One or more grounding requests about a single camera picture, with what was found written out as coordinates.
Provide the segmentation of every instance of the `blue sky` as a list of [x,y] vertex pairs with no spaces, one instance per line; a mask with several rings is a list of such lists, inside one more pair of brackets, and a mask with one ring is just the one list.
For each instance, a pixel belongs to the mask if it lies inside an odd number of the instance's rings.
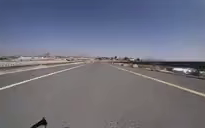
[[0,55],[205,60],[205,0],[0,0]]

